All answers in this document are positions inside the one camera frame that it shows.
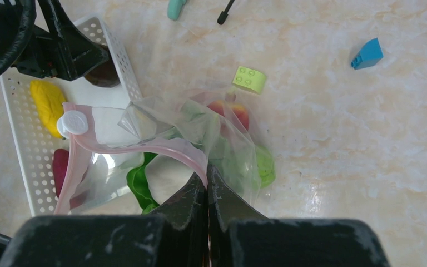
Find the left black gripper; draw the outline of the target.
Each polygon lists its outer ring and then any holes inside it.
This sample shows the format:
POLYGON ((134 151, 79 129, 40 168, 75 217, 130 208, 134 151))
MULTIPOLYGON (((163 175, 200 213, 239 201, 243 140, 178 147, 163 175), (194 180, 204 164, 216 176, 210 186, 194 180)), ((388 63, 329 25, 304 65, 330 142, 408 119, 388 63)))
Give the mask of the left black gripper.
POLYGON ((73 81, 108 60, 108 52, 73 24, 59 1, 39 1, 48 30, 35 26, 27 46, 11 65, 35 78, 73 81))

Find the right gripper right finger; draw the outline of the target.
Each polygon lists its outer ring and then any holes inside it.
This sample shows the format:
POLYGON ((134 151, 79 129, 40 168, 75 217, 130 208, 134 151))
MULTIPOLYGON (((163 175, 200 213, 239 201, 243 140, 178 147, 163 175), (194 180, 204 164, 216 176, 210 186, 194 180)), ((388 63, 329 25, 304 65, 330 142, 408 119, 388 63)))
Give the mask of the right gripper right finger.
POLYGON ((378 236, 353 219, 270 219, 207 169, 212 266, 389 266, 378 236))

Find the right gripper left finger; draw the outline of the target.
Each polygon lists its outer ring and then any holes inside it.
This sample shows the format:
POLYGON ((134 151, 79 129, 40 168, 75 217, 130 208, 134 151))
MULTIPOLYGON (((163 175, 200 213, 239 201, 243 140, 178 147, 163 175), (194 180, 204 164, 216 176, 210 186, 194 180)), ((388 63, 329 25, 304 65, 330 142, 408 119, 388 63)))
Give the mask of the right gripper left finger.
POLYGON ((206 200, 192 175, 147 215, 34 217, 10 241, 0 266, 201 266, 206 200))

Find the dark purple toy mangosteen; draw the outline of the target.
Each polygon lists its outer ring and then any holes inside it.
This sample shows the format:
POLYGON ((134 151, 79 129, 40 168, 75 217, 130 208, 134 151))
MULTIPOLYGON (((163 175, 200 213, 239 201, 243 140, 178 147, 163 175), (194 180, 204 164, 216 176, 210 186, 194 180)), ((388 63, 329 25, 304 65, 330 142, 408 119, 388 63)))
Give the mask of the dark purple toy mangosteen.
POLYGON ((97 66, 86 74, 84 78, 97 87, 113 88, 120 84, 120 79, 112 60, 97 66))

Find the yellow toy banana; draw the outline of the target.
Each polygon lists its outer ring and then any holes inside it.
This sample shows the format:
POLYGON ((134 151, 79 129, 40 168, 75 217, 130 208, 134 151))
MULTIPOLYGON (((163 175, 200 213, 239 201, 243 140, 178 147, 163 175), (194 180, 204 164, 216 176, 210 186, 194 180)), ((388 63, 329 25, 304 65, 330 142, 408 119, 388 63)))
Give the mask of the yellow toy banana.
POLYGON ((66 102, 61 89, 52 83, 34 80, 30 83, 29 91, 43 126, 55 138, 63 139, 57 130, 57 121, 64 114, 63 103, 66 102))

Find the green toy napa cabbage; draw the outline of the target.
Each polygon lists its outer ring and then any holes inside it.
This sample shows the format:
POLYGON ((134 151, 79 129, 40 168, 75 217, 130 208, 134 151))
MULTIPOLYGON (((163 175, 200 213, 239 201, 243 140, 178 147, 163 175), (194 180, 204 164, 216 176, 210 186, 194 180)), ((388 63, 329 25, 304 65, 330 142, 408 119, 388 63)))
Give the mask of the green toy napa cabbage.
POLYGON ((174 196, 195 172, 165 155, 145 152, 143 156, 142 165, 130 170, 126 180, 142 209, 141 214, 146 215, 174 196))

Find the green toy apple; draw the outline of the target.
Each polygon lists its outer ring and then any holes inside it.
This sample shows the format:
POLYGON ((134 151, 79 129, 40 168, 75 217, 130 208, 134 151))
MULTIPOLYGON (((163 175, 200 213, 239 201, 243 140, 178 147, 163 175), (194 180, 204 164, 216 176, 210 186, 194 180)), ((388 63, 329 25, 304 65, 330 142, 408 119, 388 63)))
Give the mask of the green toy apple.
POLYGON ((270 151, 262 146, 255 146, 256 162, 261 188, 265 188, 276 179, 274 157, 270 151))

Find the clear pink zip top bag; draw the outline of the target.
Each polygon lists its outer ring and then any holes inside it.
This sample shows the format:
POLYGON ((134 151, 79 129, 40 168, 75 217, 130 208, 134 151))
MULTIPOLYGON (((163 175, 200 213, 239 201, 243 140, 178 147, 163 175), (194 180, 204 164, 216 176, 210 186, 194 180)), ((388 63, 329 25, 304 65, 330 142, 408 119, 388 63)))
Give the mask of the clear pink zip top bag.
POLYGON ((145 152, 184 163, 194 170, 193 175, 205 188, 207 167, 214 165, 226 184, 249 204, 255 202, 262 189, 255 146, 268 148, 245 102, 245 94, 238 89, 196 88, 179 95, 143 98, 125 109, 69 102, 63 108, 58 127, 69 140, 69 162, 56 214, 87 212, 127 194, 140 208, 126 176, 142 165, 145 152), (247 108, 248 132, 234 126, 235 116, 222 117, 207 107, 217 100, 247 108), (70 201, 83 193, 83 205, 73 208, 70 201))

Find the dark red toy vegetable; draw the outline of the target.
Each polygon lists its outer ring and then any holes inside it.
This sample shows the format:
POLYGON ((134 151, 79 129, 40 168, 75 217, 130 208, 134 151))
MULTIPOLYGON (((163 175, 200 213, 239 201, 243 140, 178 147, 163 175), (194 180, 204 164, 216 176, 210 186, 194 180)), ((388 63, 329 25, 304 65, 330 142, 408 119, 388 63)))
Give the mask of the dark red toy vegetable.
MULTIPOLYGON (((67 173, 67 166, 69 162, 69 151, 65 149, 57 149, 53 154, 52 161, 52 172, 54 175, 54 183, 56 189, 56 196, 59 198, 63 183, 67 173)), ((70 204, 73 208, 83 205, 83 201, 86 199, 86 193, 73 198, 70 204)))

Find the red toy apple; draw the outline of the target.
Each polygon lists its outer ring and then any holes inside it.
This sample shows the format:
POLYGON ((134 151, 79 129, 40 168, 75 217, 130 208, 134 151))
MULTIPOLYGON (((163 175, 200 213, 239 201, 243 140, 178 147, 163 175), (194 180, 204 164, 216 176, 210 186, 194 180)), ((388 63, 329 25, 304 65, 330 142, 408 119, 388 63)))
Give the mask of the red toy apple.
POLYGON ((233 118, 235 116, 236 119, 233 119, 234 126, 241 132, 248 132, 250 127, 249 112, 243 104, 217 100, 207 107, 222 117, 233 118))

